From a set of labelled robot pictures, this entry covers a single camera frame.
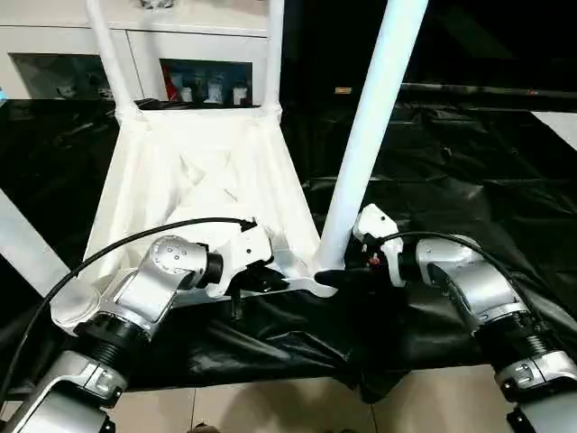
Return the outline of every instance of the red object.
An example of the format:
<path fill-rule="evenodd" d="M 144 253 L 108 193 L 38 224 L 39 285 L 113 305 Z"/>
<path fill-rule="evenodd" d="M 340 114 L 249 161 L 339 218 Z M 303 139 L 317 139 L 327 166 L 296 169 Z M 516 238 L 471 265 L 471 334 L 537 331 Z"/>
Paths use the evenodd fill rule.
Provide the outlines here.
<path fill-rule="evenodd" d="M 166 96 L 169 97 L 169 101 L 178 101 L 179 92 L 177 88 L 174 87 L 174 84 L 172 84 L 169 69 L 166 66 L 162 67 L 162 76 L 164 77 L 164 87 L 166 88 Z"/>

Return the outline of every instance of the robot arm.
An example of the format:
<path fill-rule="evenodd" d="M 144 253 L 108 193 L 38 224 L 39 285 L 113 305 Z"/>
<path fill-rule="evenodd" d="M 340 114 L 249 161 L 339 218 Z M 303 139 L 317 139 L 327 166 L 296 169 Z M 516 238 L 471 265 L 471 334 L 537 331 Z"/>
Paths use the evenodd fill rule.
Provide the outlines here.
<path fill-rule="evenodd" d="M 119 273 L 99 310 L 75 329 L 70 350 L 60 355 L 4 432 L 114 432 L 101 408 L 112 408 L 126 390 L 131 370 L 150 344 L 180 293 L 224 293 L 233 276 L 272 256 L 261 227 L 210 253 L 203 244 L 163 236 L 136 270 Z"/>
<path fill-rule="evenodd" d="M 416 245 L 399 239 L 392 245 L 379 242 L 397 231 L 388 216 L 368 205 L 353 235 L 369 253 L 369 263 L 386 262 L 393 286 L 402 287 L 406 279 L 418 277 L 451 299 L 495 370 L 503 395 L 518 403 L 508 415 L 511 427 L 535 433 L 577 430 L 572 409 L 577 407 L 577 365 L 510 282 L 479 254 L 456 242 L 439 238 L 422 239 Z"/>

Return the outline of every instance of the shelf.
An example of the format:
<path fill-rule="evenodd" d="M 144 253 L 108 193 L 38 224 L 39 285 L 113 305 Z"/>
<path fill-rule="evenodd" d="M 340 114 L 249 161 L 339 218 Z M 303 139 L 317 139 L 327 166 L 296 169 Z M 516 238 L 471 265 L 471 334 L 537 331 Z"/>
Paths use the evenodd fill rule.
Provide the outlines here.
<path fill-rule="evenodd" d="M 111 29 L 222 34 L 265 38 L 264 0 L 175 0 L 166 10 L 148 11 L 140 0 L 101 0 Z M 2 0 L 0 26 L 88 27 L 82 0 Z"/>

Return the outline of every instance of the white fabric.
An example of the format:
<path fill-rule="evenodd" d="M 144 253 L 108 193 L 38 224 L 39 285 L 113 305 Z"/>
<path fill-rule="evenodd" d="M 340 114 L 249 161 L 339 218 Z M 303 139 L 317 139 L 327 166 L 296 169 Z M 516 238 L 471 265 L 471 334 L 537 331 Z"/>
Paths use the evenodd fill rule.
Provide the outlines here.
<path fill-rule="evenodd" d="M 196 217 L 256 218 L 273 250 L 290 250 L 307 265 L 319 238 L 278 113 L 145 111 L 123 120 L 87 255 L 131 233 Z M 213 223 L 171 233 L 215 249 L 237 230 Z M 82 278 L 94 282 L 136 266 L 150 242 L 109 254 Z"/>

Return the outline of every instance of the white cabinet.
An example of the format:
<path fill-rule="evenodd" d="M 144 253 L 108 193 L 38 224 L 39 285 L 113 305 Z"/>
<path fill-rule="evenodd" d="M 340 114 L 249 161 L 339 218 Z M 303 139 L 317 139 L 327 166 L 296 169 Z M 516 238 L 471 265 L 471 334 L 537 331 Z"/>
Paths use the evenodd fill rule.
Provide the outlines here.
<path fill-rule="evenodd" d="M 262 102 L 268 2 L 177 0 L 151 12 L 100 1 L 134 99 L 184 89 L 204 102 L 216 83 L 226 106 L 235 88 Z M 82 0 L 1 0 L 0 88 L 9 98 L 99 98 L 107 83 L 88 27 Z"/>
<path fill-rule="evenodd" d="M 167 99 L 167 73 L 188 82 L 195 76 L 210 81 L 211 75 L 221 75 L 227 95 L 236 81 L 252 90 L 255 105 L 262 102 L 267 55 L 264 38 L 172 32 L 128 32 L 128 38 L 146 97 Z"/>
<path fill-rule="evenodd" d="M 142 98 L 126 32 L 112 34 L 129 90 Z M 90 29 L 0 26 L 0 88 L 9 98 L 98 98 L 103 74 Z"/>

